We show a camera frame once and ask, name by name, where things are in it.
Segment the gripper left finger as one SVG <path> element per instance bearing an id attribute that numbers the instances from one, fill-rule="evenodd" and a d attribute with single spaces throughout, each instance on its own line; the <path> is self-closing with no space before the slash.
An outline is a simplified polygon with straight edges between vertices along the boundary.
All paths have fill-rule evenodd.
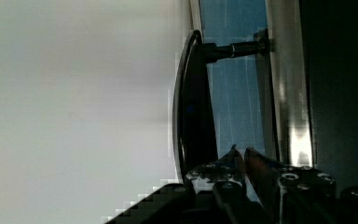
<path id="1" fill-rule="evenodd" d="M 213 191 L 213 187 L 219 182 L 237 184 L 241 187 L 242 193 L 246 194 L 244 161 L 236 145 L 217 161 L 200 164 L 184 176 L 184 183 L 190 185 L 196 194 Z"/>

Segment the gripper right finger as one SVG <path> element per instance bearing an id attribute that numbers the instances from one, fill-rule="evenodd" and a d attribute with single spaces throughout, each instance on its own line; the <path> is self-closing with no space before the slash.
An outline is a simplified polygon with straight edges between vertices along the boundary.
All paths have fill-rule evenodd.
<path id="1" fill-rule="evenodd" d="M 336 181 L 318 169 L 283 164 L 252 147 L 246 175 L 274 224 L 337 224 Z"/>

